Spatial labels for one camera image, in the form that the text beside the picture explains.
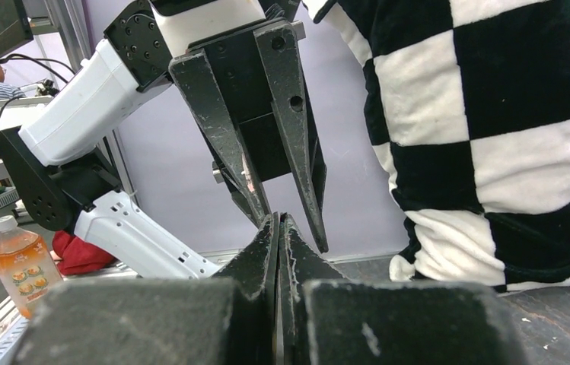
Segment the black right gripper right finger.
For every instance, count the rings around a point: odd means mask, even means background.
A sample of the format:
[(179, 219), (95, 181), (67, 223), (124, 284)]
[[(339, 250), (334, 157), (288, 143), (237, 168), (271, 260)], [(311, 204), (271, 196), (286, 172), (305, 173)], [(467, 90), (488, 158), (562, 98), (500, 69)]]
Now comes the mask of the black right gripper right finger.
[(286, 364), (525, 364), (511, 317), (479, 284), (353, 281), (279, 218)]

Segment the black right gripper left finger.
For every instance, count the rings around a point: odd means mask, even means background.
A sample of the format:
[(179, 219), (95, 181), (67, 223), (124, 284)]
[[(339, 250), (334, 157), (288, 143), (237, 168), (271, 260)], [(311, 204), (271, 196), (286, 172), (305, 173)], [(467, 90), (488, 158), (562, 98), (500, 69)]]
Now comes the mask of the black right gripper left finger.
[(273, 364), (279, 216), (204, 279), (84, 278), (53, 289), (15, 364)]

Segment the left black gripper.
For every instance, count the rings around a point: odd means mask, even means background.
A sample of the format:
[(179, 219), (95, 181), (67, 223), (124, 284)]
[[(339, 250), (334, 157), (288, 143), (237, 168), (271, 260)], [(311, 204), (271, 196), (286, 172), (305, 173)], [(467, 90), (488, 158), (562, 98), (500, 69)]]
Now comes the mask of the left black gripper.
[(271, 214), (264, 182), (291, 175), (327, 253), (326, 164), (298, 48), (303, 33), (283, 17), (255, 21), (189, 45), (169, 71), (235, 205), (260, 226)]

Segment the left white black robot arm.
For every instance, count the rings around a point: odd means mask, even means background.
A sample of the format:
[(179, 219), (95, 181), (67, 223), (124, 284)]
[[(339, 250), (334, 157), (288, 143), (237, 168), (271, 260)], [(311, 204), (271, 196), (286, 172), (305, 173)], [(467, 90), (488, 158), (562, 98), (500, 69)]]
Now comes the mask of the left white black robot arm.
[(179, 89), (223, 182), (254, 223), (263, 183), (291, 174), (320, 252), (326, 164), (301, 66), (296, 1), (133, 1), (41, 117), (0, 131), (0, 156), (32, 218), (107, 251), (144, 278), (207, 278), (218, 266), (123, 189), (97, 143)]

